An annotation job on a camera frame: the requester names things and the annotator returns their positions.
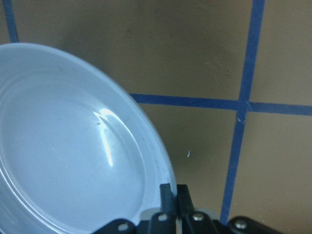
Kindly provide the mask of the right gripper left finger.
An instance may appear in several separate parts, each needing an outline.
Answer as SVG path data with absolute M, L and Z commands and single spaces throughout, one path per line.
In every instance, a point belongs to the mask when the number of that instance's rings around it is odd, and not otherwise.
M 174 234 L 176 233 L 176 203 L 169 183 L 161 184 L 160 211 L 150 219 L 142 220 L 135 225 L 127 219 L 115 219 L 95 234 Z

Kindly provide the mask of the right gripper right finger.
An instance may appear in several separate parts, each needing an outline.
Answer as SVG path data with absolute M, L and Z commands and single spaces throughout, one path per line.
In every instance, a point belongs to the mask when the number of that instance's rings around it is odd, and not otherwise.
M 185 184 L 177 185 L 177 217 L 183 234 L 278 234 L 278 230 L 246 216 L 236 216 L 226 224 L 195 209 Z

